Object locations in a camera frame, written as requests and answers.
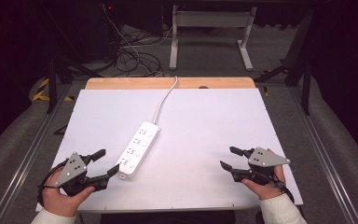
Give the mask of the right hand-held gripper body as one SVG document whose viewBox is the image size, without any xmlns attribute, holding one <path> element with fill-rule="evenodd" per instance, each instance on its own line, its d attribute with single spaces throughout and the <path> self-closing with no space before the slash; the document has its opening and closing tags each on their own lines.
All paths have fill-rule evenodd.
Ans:
<svg viewBox="0 0 358 224">
<path fill-rule="evenodd" d="M 289 164 L 291 162 L 289 159 L 262 147 L 251 148 L 249 150 L 244 149 L 244 151 L 249 169 L 240 170 L 232 168 L 231 174 L 235 182 L 249 179 L 258 185 L 265 186 L 270 182 L 276 182 L 273 179 L 274 167 L 276 165 Z"/>
</svg>

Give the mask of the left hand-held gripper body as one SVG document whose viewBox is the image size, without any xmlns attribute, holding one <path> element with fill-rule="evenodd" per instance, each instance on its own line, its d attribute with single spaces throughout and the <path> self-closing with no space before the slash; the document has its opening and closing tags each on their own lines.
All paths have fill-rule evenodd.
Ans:
<svg viewBox="0 0 358 224">
<path fill-rule="evenodd" d="M 62 172 L 55 182 L 55 188 L 62 188 L 68 196 L 75 196 L 87 187 L 94 187 L 95 191 L 107 188 L 107 175 L 87 177 L 90 155 L 82 156 L 74 152 L 64 163 Z"/>
</svg>

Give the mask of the person's right hand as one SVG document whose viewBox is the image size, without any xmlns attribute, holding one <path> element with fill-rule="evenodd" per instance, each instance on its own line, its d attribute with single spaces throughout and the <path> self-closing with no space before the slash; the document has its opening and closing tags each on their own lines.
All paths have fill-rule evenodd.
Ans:
<svg viewBox="0 0 358 224">
<path fill-rule="evenodd" d="M 274 167 L 274 179 L 279 180 L 285 184 L 285 176 L 283 173 L 283 168 L 281 165 L 276 165 Z M 243 179 L 241 183 L 246 186 L 250 191 L 255 193 L 258 196 L 259 200 L 268 200 L 282 195 L 282 191 L 274 187 L 273 184 L 269 183 L 268 185 L 261 186 L 249 179 Z"/>
</svg>

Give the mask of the person's left hand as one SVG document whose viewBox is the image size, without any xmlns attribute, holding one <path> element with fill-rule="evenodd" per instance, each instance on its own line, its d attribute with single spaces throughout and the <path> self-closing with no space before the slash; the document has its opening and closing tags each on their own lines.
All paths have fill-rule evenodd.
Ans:
<svg viewBox="0 0 358 224">
<path fill-rule="evenodd" d="M 59 189 L 55 189 L 55 182 L 62 172 L 62 168 L 55 171 L 46 181 L 46 187 L 42 191 L 44 209 L 51 214 L 61 217 L 73 217 L 76 215 L 79 205 L 85 202 L 94 187 L 87 187 L 79 192 L 76 196 L 66 196 L 61 194 Z"/>
</svg>

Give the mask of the white power strip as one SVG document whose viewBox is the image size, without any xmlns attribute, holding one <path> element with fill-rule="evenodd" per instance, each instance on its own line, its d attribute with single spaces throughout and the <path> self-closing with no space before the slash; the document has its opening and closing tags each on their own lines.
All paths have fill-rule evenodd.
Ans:
<svg viewBox="0 0 358 224">
<path fill-rule="evenodd" d="M 154 123 L 143 122 L 117 160 L 121 179 L 134 177 L 149 150 L 158 138 L 160 128 Z"/>
</svg>

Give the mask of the white board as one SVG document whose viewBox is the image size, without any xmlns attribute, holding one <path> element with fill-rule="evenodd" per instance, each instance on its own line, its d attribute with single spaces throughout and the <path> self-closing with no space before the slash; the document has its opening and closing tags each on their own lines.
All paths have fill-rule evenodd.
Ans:
<svg viewBox="0 0 358 224">
<path fill-rule="evenodd" d="M 220 161 L 237 169 L 247 160 L 229 147 L 282 146 L 257 89 L 83 90 L 55 157 L 93 154 L 90 176 L 112 168 L 145 121 L 154 120 L 158 138 L 135 177 L 113 176 L 107 189 L 83 202 L 83 212 L 129 213 L 247 209 L 254 193 L 234 182 Z"/>
</svg>

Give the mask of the person's dark legs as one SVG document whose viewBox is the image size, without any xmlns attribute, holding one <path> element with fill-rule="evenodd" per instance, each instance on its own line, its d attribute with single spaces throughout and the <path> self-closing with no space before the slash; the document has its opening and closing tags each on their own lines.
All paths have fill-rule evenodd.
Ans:
<svg viewBox="0 0 358 224">
<path fill-rule="evenodd" d="M 102 215 L 101 224 L 235 224 L 233 211 L 158 212 Z"/>
</svg>

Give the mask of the wooden table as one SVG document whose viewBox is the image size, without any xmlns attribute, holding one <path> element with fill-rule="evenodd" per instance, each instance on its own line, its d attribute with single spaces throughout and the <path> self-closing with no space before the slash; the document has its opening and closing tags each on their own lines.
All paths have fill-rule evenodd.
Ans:
<svg viewBox="0 0 358 224">
<path fill-rule="evenodd" d="M 150 90 L 169 89 L 253 89 L 250 77 L 94 77 L 86 90 Z"/>
</svg>

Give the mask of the yellow black hazard tape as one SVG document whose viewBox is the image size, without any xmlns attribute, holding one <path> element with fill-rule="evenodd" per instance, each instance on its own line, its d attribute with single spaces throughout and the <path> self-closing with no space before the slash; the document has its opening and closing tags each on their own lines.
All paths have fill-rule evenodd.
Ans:
<svg viewBox="0 0 358 224">
<path fill-rule="evenodd" d="M 46 89 L 48 85 L 49 79 L 48 77 L 45 77 L 41 84 L 39 85 L 32 101 L 49 101 L 49 96 L 44 95 L 44 90 Z M 65 96 L 64 101 L 66 102 L 73 102 L 75 100 L 75 96 Z"/>
</svg>

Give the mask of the black metal stand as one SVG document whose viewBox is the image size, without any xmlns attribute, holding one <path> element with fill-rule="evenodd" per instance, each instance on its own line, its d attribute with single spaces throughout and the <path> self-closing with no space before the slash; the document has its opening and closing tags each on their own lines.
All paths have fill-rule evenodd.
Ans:
<svg viewBox="0 0 358 224">
<path fill-rule="evenodd" d="M 272 77 L 288 72 L 288 76 L 285 79 L 285 84 L 288 87 L 294 87 L 300 79 L 302 83 L 301 94 L 301 106 L 306 115 L 310 114 L 309 111 L 309 98 L 310 98 L 310 65 L 309 62 L 303 58 L 303 46 L 307 38 L 307 33 L 311 24 L 314 10 L 308 9 L 304 15 L 302 21 L 298 25 L 295 37 L 285 58 L 282 60 L 282 64 L 271 71 L 264 71 L 260 77 L 255 78 L 255 82 L 261 83 Z"/>
<path fill-rule="evenodd" d="M 55 106 L 58 103 L 58 94 L 57 94 L 57 78 L 60 79 L 62 84 L 68 85 L 73 81 L 73 77 L 71 75 L 69 67 L 74 67 L 77 71 L 79 71 L 83 75 L 87 75 L 89 77 L 98 77 L 99 75 L 86 66 L 81 65 L 80 63 L 75 62 L 72 59 L 63 57 L 63 56 L 55 56 L 49 59 L 48 61 L 48 113 L 50 114 Z"/>
</svg>

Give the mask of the aluminium floor rail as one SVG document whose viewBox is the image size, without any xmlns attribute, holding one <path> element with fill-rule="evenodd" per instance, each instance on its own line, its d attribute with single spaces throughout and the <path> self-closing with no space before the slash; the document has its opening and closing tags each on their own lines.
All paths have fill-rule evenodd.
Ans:
<svg viewBox="0 0 358 224">
<path fill-rule="evenodd" d="M 288 91 L 299 111 L 302 120 L 305 123 L 305 126 L 310 135 L 310 140 L 313 145 L 313 150 L 318 158 L 319 163 L 321 164 L 324 170 L 324 174 L 326 175 L 328 183 L 337 199 L 341 212 L 343 213 L 348 224 L 358 224 L 358 213 L 354 208 L 354 205 L 349 197 L 349 194 L 346 191 L 343 182 L 341 181 L 341 178 L 337 173 L 337 169 L 332 163 L 325 149 L 325 146 L 321 140 L 321 137 L 317 133 L 317 130 L 310 116 L 304 112 L 299 93 L 295 88 L 292 87 L 289 87 Z"/>
<path fill-rule="evenodd" d="M 37 154 L 40 151 L 41 146 L 46 138 L 48 128 L 54 120 L 57 111 L 59 110 L 66 94 L 70 89 L 70 85 L 62 85 L 58 95 L 55 97 L 56 102 L 49 110 L 49 112 L 44 116 L 43 122 L 38 128 L 32 144 L 28 147 L 27 152 L 22 158 L 20 165 L 15 169 L 15 173 L 10 180 L 6 192 L 0 200 L 0 224 L 2 224 L 6 219 L 12 204 L 17 198 L 21 187 L 26 180 L 26 177 L 29 174 L 32 165 L 37 157 Z"/>
</svg>

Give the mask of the white metal stand frame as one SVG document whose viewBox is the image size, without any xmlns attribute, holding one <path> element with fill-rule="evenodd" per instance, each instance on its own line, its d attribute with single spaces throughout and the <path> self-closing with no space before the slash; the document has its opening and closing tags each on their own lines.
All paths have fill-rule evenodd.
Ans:
<svg viewBox="0 0 358 224">
<path fill-rule="evenodd" d="M 178 58 L 178 32 L 179 27 L 222 27 L 222 28 L 244 28 L 243 38 L 237 41 L 242 61 L 247 71 L 252 71 L 253 65 L 247 51 L 249 39 L 254 23 L 257 8 L 252 7 L 245 12 L 223 12 L 223 11 L 186 11 L 179 10 L 177 5 L 172 7 L 172 43 L 169 68 L 177 68 Z"/>
</svg>

